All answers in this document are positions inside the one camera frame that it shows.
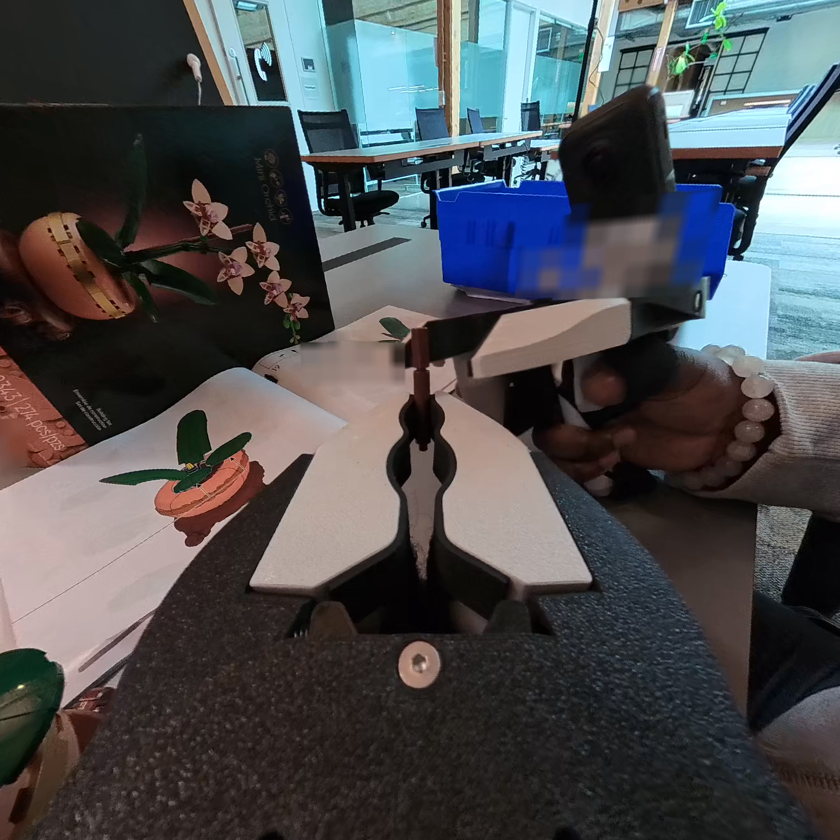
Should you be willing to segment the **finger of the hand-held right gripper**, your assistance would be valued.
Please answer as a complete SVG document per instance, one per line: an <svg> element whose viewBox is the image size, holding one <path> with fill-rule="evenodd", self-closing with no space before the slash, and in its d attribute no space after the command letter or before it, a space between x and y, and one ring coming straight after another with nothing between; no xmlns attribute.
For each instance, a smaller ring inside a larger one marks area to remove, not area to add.
<svg viewBox="0 0 840 840"><path fill-rule="evenodd" d="M632 302L602 298L483 311L424 325L428 362L464 358L477 380L529 371L625 345Z"/></svg>
<svg viewBox="0 0 840 840"><path fill-rule="evenodd" d="M526 410L520 402L521 374L503 374L476 379L466 371L456 372L459 398L507 430L525 430Z"/></svg>

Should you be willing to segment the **open instruction booklet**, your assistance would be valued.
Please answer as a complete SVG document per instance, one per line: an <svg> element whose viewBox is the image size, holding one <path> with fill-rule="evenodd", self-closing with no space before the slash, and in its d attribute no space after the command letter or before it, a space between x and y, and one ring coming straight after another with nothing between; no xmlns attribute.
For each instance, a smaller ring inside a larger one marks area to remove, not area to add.
<svg viewBox="0 0 840 840"><path fill-rule="evenodd" d="M394 540L373 490L411 390L419 313L384 308L189 385L126 432L2 490L2 693L64 707L130 656L176 579L300 456L315 477L269 526L246 586L317 597Z"/></svg>

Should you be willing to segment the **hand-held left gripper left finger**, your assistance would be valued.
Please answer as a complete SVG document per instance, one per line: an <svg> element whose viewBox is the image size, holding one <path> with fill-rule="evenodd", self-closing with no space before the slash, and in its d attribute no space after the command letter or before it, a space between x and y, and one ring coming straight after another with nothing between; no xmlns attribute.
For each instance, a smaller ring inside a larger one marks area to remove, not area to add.
<svg viewBox="0 0 840 840"><path fill-rule="evenodd" d="M401 495L386 471L403 437L401 395L328 437L317 449L270 539L250 586L320 595L396 540Z"/></svg>

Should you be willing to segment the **toy brick flower pot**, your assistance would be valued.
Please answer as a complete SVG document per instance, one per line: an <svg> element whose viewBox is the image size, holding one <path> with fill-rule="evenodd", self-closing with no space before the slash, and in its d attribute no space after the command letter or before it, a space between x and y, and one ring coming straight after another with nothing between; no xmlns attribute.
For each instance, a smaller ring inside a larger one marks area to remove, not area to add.
<svg viewBox="0 0 840 840"><path fill-rule="evenodd" d="M115 689L99 686L60 708L62 668L34 648L1 656L1 838L28 838L109 717Z"/></svg>

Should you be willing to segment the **black wall panel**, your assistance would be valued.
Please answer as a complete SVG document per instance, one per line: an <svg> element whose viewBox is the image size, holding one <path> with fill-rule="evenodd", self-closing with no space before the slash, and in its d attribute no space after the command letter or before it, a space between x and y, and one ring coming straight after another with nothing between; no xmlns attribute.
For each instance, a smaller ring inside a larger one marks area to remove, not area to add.
<svg viewBox="0 0 840 840"><path fill-rule="evenodd" d="M3 104L194 106L229 100L195 2L2 1Z"/></svg>

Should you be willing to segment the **dark orchid toy set box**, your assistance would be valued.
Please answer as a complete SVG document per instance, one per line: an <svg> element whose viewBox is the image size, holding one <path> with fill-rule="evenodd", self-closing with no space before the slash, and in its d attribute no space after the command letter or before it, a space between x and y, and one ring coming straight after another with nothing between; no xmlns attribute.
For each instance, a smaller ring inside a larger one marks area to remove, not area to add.
<svg viewBox="0 0 840 840"><path fill-rule="evenodd" d="M332 329L288 107L2 105L4 467Z"/></svg>

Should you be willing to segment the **black office chair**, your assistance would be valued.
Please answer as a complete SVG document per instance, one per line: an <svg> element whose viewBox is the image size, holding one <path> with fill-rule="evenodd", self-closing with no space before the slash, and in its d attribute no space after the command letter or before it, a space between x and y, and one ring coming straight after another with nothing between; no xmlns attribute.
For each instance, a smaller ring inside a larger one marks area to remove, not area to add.
<svg viewBox="0 0 840 840"><path fill-rule="evenodd" d="M360 148L355 130L346 110L336 112L311 112L299 110L298 118L310 154L347 151ZM314 181L318 210L326 217L338 218L344 224L343 205L340 198L341 176L333 171L314 167ZM399 195L377 188L368 191L366 170L362 166L347 174L349 199L352 202L355 222L364 227L375 223L375 217L386 214L397 204Z"/></svg>

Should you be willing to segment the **person's right hand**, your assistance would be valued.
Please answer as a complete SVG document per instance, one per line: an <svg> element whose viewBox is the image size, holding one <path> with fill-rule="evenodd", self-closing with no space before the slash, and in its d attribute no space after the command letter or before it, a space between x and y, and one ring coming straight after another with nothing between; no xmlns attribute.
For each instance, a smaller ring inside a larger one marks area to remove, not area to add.
<svg viewBox="0 0 840 840"><path fill-rule="evenodd" d="M684 472L717 459L742 420L741 380L714 355L676 354L675 381L632 412L597 430L561 424L533 432L534 445L580 484L621 462Z"/></svg>

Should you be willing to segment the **brown toy stem rod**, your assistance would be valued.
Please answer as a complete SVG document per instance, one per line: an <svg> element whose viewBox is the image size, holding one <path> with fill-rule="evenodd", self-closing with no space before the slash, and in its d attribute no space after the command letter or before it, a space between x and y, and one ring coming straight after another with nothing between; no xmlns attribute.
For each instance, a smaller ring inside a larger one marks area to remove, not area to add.
<svg viewBox="0 0 840 840"><path fill-rule="evenodd" d="M426 452L431 442L430 375L426 367L413 371L413 435L421 452Z"/></svg>

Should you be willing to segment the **wooden top office desk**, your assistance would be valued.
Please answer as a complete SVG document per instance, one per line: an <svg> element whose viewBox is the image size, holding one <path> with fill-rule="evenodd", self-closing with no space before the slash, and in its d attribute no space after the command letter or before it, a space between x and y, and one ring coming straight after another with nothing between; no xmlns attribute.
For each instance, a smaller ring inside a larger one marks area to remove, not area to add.
<svg viewBox="0 0 840 840"><path fill-rule="evenodd" d="M437 229L436 191L442 175L446 182L450 182L453 168L462 166L468 157L482 162L504 161L505 173L508 175L510 160L529 152L531 142L541 137L540 131L476 133L414 143L303 154L301 161L310 164L318 172L335 174L339 189L339 216L346 233L357 227L350 174L371 170L376 181L387 182L431 172L433 187L429 224L432 229Z"/></svg>

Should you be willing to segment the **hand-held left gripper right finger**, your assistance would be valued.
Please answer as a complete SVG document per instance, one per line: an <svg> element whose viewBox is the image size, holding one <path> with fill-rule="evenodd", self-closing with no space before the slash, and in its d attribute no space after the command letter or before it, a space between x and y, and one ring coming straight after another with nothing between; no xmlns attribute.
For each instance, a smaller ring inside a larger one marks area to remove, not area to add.
<svg viewBox="0 0 840 840"><path fill-rule="evenodd" d="M584 592L593 578L528 447L449 394L434 398L434 573L450 597Z"/></svg>

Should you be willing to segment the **green hanging plant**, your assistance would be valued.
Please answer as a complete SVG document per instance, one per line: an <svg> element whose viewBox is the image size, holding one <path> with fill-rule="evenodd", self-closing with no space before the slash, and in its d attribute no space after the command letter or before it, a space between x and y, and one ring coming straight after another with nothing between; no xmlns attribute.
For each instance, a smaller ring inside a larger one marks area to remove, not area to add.
<svg viewBox="0 0 840 840"><path fill-rule="evenodd" d="M673 78L683 77L694 65L702 65L708 58L717 58L719 53L731 47L727 37L727 1L694 1L689 6L686 29L695 34L695 40L685 42L668 61L668 74Z"/></svg>

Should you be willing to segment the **grey desk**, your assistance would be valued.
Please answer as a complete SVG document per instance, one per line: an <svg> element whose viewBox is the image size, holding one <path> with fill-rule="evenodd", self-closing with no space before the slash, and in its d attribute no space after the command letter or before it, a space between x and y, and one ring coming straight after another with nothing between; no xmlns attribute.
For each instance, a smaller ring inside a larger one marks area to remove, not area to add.
<svg viewBox="0 0 840 840"><path fill-rule="evenodd" d="M445 285L438 234L376 225L319 241L337 328L371 337L379 319L448 318L490 308ZM203 547L154 508L160 484L99 482L170 466L175 425L204 408L213 442L240 432L270 483L345 421L384 398L369 392L284 390L240 369L218 374L174 408L44 470L2 473L2 644L36 648L64 670L66 705L122 665L174 582ZM755 507L660 486L611 513L668 574L704 630L733 693L746 702Z"/></svg>

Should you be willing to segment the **dark computer monitor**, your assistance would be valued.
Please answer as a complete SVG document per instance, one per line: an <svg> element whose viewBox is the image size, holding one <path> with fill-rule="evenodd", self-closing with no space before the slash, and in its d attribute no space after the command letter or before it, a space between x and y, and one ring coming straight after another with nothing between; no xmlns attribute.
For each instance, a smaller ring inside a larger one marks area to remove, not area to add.
<svg viewBox="0 0 840 840"><path fill-rule="evenodd" d="M788 109L790 119L785 131L782 155L791 149L837 90L838 80L835 80L832 84L808 86L801 91L801 95Z"/></svg>

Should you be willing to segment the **person's dark trouser leg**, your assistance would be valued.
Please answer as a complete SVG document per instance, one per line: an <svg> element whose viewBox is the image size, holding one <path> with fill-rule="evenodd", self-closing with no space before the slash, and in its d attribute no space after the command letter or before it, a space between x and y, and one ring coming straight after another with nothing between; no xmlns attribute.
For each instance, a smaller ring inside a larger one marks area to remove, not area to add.
<svg viewBox="0 0 840 840"><path fill-rule="evenodd" d="M839 525L813 513L782 601L752 594L748 722L754 733L839 686Z"/></svg>

